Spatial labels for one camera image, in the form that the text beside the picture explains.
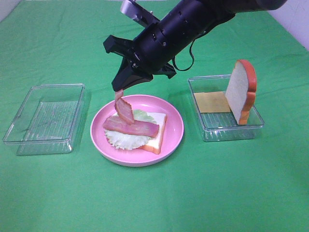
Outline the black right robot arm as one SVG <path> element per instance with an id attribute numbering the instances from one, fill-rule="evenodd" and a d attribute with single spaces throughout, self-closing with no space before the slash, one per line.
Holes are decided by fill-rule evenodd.
<path id="1" fill-rule="evenodd" d="M 120 11 L 144 30 L 134 40 L 110 35 L 104 41 L 107 53 L 122 56 L 113 90 L 150 82 L 154 75 L 171 79 L 178 68 L 169 61 L 191 42 L 237 13 L 276 10 L 284 4 L 283 0 L 182 0 L 159 20 L 136 1 L 123 1 Z"/>

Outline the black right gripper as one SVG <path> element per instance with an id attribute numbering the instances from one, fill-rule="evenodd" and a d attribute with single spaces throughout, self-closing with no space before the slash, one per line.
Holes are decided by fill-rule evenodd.
<path id="1" fill-rule="evenodd" d="M 169 64 L 173 54 L 159 23 L 149 25 L 134 40 L 110 35 L 103 42 L 103 46 L 107 53 L 123 57 L 112 81 L 114 91 L 150 82 L 153 75 L 164 74 L 170 79 L 176 74 Z"/>

